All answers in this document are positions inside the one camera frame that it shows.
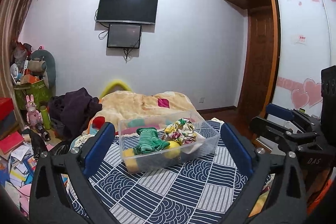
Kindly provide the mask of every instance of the rabbit figurine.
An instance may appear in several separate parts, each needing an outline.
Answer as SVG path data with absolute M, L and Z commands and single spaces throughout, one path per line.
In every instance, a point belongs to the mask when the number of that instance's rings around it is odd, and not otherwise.
M 27 122 L 31 125 L 32 129 L 35 129 L 35 125 L 39 122 L 42 123 L 41 113 L 36 110 L 36 104 L 34 103 L 34 96 L 26 96 L 27 104 Z

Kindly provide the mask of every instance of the metal screw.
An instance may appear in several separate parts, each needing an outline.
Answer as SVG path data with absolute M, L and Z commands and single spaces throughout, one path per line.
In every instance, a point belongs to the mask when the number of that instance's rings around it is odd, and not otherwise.
M 48 155 L 48 152 L 47 151 L 44 151 L 41 153 L 41 158 L 45 158 L 46 156 Z
M 73 147 L 70 149 L 71 154 L 77 154 L 79 152 L 79 148 L 78 147 Z
M 296 157 L 296 154 L 295 154 L 293 151 L 289 151 L 289 152 L 288 152 L 288 155 L 289 155 L 291 158 L 295 158 L 295 157 Z
M 257 153 L 258 154 L 265 154 L 265 149 L 259 147 L 259 148 L 257 148 Z

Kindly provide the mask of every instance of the blue gripper pad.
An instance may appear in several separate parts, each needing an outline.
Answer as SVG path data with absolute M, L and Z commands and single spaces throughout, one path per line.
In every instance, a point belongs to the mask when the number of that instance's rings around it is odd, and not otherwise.
M 229 123 L 221 126 L 220 136 L 240 173 L 250 178 L 256 162 L 255 148 L 252 143 L 241 136 L 237 129 Z
M 266 113 L 285 121 L 292 121 L 294 119 L 294 114 L 291 110 L 274 104 L 268 104 L 266 106 Z
M 114 134 L 116 130 L 112 123 L 105 123 L 100 130 L 94 137 L 87 140 L 88 142 L 90 139 L 97 138 L 95 144 L 85 157 L 85 168 L 83 170 L 83 174 L 87 179 L 97 172 L 107 151 L 114 141 Z

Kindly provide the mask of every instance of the transparent storage container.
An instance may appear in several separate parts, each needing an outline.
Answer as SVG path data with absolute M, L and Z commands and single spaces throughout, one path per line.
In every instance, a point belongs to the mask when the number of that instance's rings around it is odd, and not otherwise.
M 195 142 L 176 148 L 156 151 L 145 155 L 134 155 L 132 152 L 133 148 L 138 144 L 140 138 L 136 133 L 138 128 L 154 127 L 158 130 L 159 138 L 161 138 L 164 128 L 181 118 L 190 120 L 194 124 L 195 131 L 204 138 L 196 137 Z M 157 170 L 214 153 L 219 136 L 216 130 L 197 112 L 193 111 L 119 121 L 120 155 L 130 174 Z

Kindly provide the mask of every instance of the patterned tablecloth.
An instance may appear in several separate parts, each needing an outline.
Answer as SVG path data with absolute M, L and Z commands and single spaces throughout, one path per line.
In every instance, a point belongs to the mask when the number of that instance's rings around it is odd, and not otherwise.
M 219 131 L 219 122 L 208 123 Z M 204 224 L 216 223 L 224 215 L 247 177 L 239 173 L 221 139 L 215 154 L 130 175 L 116 138 L 89 181 L 122 224 Z M 86 215 L 71 183 L 67 191 L 75 211 Z

